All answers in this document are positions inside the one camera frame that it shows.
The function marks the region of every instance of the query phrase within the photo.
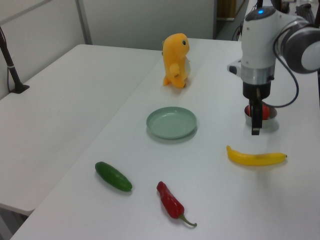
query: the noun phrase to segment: plush toy tail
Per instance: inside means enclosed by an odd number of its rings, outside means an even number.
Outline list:
[[[169,78],[167,78],[167,76],[165,76],[163,79],[163,86],[167,86],[169,83],[171,83],[171,81],[169,80]]]

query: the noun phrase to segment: red object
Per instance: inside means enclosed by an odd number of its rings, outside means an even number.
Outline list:
[[[250,117],[250,105],[246,106],[245,113]],[[262,120],[267,120],[270,115],[270,109],[266,105],[262,105]]]
[[[262,105],[262,120],[267,120],[270,115],[269,107],[266,105]]]
[[[160,198],[163,206],[165,207],[167,213],[173,219],[182,219],[187,224],[196,227],[196,223],[191,223],[185,218],[185,208],[182,204],[172,195],[172,193],[167,188],[162,181],[158,183],[156,189],[160,193]]]

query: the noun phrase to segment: pepper stem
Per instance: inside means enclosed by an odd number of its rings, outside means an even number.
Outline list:
[[[189,221],[186,219],[186,217],[185,217],[184,214],[181,214],[181,215],[179,216],[179,218],[180,218],[182,221],[184,221],[186,224],[189,224],[189,225],[191,225],[191,226],[193,226],[193,227],[196,227],[196,226],[197,226],[196,223],[191,223],[191,222],[189,222]]]

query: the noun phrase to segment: green plate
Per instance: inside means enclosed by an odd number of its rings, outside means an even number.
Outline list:
[[[188,109],[168,106],[151,113],[146,119],[146,125],[159,138],[178,139],[195,129],[197,118]]]

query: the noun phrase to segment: toy fruit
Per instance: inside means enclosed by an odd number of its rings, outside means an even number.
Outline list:
[[[250,105],[246,106],[245,113],[250,117]],[[262,120],[267,120],[270,116],[270,109],[267,105],[262,105]]]
[[[287,155],[281,152],[272,152],[265,154],[246,154],[233,150],[229,145],[226,151],[230,160],[237,164],[250,166],[266,166],[282,163]]]
[[[190,74],[190,61],[186,57],[189,49],[188,38],[183,33],[173,34],[163,42],[164,86],[169,83],[177,88],[185,86],[185,80]]]

